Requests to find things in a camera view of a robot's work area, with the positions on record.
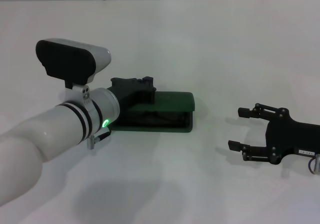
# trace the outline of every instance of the label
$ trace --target label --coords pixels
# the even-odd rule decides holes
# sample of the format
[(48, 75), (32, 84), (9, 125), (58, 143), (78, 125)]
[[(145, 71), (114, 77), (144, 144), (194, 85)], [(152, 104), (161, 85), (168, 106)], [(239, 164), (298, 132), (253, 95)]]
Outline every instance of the label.
[(312, 151), (307, 151), (307, 150), (299, 150), (299, 154), (308, 155), (308, 156), (314, 156), (314, 155), (315, 155), (314, 152), (312, 152)]

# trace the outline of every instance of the white robotic arm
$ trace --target white robotic arm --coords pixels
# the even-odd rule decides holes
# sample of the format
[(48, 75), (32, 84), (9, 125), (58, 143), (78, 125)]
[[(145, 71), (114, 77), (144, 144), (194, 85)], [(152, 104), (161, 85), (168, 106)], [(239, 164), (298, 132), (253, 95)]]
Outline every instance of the white robotic arm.
[(49, 76), (65, 81), (66, 100), (0, 136), (0, 206), (37, 183), (43, 162), (86, 139), (92, 149), (94, 134), (120, 114), (110, 90), (86, 85), (111, 62), (107, 49), (47, 39), (38, 42), (36, 53)]

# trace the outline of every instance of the green led light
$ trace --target green led light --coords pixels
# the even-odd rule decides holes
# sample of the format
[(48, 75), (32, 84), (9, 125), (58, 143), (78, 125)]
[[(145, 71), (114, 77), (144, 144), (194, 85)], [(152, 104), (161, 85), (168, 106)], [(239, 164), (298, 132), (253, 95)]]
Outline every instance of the green led light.
[(103, 123), (102, 123), (102, 127), (105, 128), (109, 123), (109, 120), (105, 120)]

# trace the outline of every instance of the black band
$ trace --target black band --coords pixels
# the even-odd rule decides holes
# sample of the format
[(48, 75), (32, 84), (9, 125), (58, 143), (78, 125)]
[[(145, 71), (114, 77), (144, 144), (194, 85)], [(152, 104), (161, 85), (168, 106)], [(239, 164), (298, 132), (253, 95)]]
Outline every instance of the black band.
[(91, 120), (91, 117), (89, 115), (89, 112), (87, 111), (87, 109), (85, 109), (82, 105), (72, 101), (72, 100), (68, 100), (64, 103), (70, 103), (70, 104), (73, 104), (75, 105), (77, 108), (79, 108), (83, 114), (85, 115), (87, 121), (88, 121), (88, 126), (89, 126), (89, 132), (88, 132), (88, 135), (86, 136), (86, 138), (88, 138), (90, 135), (91, 135), (91, 132), (92, 132), (92, 120)]
[(70, 110), (72, 110), (76, 115), (77, 117), (79, 118), (80, 122), (81, 122), (81, 125), (82, 125), (82, 130), (83, 130), (83, 134), (82, 134), (82, 139), (80, 142), (82, 142), (85, 137), (86, 137), (86, 133), (87, 133), (87, 128), (86, 128), (86, 123), (85, 123), (85, 120), (83, 118), (83, 116), (80, 114), (80, 112), (74, 108), (72, 105), (68, 105), (66, 103), (61, 103), (59, 104), (58, 106), (64, 106), (66, 108), (69, 108)]
[(99, 106), (97, 105), (97, 103), (96, 103), (94, 100), (91, 100), (91, 101), (92, 101), (92, 103), (93, 103), (93, 105), (94, 105), (94, 107), (95, 107), (96, 111), (98, 112), (99, 120), (100, 120), (99, 128), (98, 128), (98, 130), (95, 132), (95, 133), (97, 133), (97, 132), (98, 132), (98, 131), (100, 131), (100, 129), (102, 128), (102, 122), (103, 122), (102, 112), (101, 112), (101, 110), (100, 110)]

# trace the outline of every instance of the white table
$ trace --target white table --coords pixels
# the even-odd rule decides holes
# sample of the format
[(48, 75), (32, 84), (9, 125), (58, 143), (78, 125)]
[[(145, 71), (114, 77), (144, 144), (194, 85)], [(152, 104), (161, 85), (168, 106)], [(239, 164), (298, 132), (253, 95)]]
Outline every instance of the white table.
[(317, 221), (320, 178), (307, 157), (244, 162), (228, 140), (265, 145), (259, 102), (320, 124), (320, 0), (0, 2), (0, 129), (61, 102), (37, 41), (106, 47), (112, 77), (154, 77), (195, 97), (191, 133), (120, 132), (45, 163), (36, 186), (0, 208), (2, 224), (270, 224)]

